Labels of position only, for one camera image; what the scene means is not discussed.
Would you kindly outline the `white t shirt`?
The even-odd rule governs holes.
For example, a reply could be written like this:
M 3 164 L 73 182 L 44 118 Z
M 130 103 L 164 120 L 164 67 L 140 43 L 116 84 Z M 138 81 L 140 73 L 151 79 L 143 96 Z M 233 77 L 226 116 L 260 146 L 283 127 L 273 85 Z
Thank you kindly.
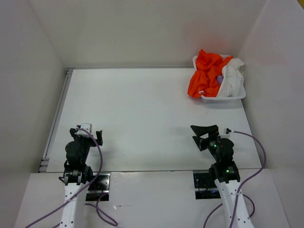
M 216 97 L 237 97 L 241 94 L 244 77 L 240 68 L 243 66 L 244 62 L 242 60 L 233 58 L 222 68 L 223 80 Z

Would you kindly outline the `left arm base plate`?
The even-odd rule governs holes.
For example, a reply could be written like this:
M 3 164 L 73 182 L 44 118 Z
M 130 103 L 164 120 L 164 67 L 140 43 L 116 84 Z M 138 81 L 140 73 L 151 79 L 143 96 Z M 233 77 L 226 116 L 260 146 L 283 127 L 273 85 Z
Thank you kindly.
M 110 173 L 101 173 L 89 186 L 86 193 L 86 201 L 108 201 L 110 192 Z

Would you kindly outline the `aluminium table edge rail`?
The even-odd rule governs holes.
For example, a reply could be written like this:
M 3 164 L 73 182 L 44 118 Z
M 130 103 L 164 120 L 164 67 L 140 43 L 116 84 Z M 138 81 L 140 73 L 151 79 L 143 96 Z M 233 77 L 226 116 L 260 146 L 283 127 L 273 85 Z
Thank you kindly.
M 44 149 L 44 153 L 43 153 L 41 162 L 39 164 L 38 173 L 47 172 L 48 163 L 49 163 L 49 159 L 50 159 L 49 155 L 51 154 L 51 151 L 52 151 L 54 139 L 55 139 L 55 136 L 56 136 L 56 133 L 57 133 L 57 128 L 58 128 L 58 125 L 59 125 L 62 109 L 63 109 L 63 106 L 64 106 L 65 98 L 66 98 L 66 95 L 67 95 L 67 92 L 68 92 L 68 87 L 69 87 L 69 84 L 70 84 L 70 80 L 71 80 L 73 71 L 74 71 L 74 68 L 68 68 L 66 70 L 65 80 L 64 80 L 64 83 L 63 83 L 63 87 L 62 87 L 62 90 L 61 90 L 61 94 L 60 94 L 60 97 L 59 97 L 59 101 L 58 101 L 58 104 L 57 104 L 57 108 L 56 108 L 56 111 L 55 111 L 53 122 L 52 122 L 52 125 L 51 125 L 51 128 L 50 128 L 50 132 L 49 132 L 49 135 L 48 135 L 48 138 L 47 138 L 47 143 L 46 143 L 46 146 L 45 146 L 45 149 Z

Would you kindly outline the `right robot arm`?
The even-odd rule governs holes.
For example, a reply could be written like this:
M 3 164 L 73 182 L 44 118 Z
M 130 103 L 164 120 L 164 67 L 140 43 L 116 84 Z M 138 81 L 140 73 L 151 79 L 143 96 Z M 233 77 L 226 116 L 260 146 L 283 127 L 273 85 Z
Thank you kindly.
M 233 161 L 234 143 L 227 135 L 219 134 L 217 125 L 190 126 L 192 137 L 200 151 L 208 150 L 215 163 L 209 168 L 208 181 L 217 187 L 224 208 L 228 228 L 252 228 L 250 215 L 241 192 L 241 179 Z

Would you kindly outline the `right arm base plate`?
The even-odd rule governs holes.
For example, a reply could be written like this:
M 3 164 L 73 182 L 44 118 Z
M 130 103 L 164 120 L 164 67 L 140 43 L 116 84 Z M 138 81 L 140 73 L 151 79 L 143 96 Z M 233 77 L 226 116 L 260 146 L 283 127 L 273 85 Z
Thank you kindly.
M 219 190 L 207 171 L 194 171 L 193 182 L 197 200 L 220 199 Z

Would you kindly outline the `orange t shirt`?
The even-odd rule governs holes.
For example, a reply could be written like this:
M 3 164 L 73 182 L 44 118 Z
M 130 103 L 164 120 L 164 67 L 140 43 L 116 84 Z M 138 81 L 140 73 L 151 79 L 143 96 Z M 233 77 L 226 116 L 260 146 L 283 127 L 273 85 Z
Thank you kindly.
M 197 70 L 190 80 L 187 94 L 192 98 L 200 98 L 202 95 L 216 97 L 220 89 L 217 77 L 222 74 L 223 67 L 232 59 L 232 56 L 223 58 L 219 54 L 200 50 L 195 61 Z

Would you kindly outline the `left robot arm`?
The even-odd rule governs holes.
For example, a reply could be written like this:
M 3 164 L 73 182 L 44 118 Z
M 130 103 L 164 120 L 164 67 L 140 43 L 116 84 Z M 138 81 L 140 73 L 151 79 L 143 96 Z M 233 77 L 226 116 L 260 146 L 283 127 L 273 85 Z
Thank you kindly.
M 97 138 L 91 135 L 92 125 L 82 123 L 77 128 L 71 128 L 73 141 L 66 147 L 66 162 L 64 164 L 65 206 L 63 207 L 61 228 L 83 228 L 86 192 L 94 186 L 95 179 L 86 160 L 90 148 L 103 145 L 102 131 L 97 131 Z

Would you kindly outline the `purple t shirt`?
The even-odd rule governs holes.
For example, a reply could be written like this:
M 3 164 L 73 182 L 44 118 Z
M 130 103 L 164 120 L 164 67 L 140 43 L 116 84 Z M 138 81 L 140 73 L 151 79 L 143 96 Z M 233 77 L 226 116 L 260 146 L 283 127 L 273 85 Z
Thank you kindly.
M 224 79 L 223 75 L 219 75 L 219 76 L 216 77 L 216 80 L 217 80 L 218 84 L 221 84 L 223 79 Z

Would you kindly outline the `white plastic basket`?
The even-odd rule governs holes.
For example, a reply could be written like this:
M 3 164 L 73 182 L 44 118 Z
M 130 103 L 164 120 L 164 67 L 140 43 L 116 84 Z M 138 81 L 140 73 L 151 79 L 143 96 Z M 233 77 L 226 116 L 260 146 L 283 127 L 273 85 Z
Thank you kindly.
M 193 57 L 193 66 L 194 66 L 194 72 L 197 70 L 196 66 L 195 66 L 195 61 L 197 59 L 197 56 L 196 55 L 195 57 Z M 228 55 L 221 55 L 223 58 L 226 58 L 228 57 Z M 245 92 L 245 88 L 244 88 L 244 85 L 241 87 L 241 94 L 237 97 L 205 97 L 205 96 L 201 96 L 200 98 L 206 100 L 206 101 L 211 101 L 211 102 L 219 102 L 219 101 L 232 101 L 232 100 L 238 100 L 238 99 L 243 99 L 245 98 L 246 96 L 246 92 Z

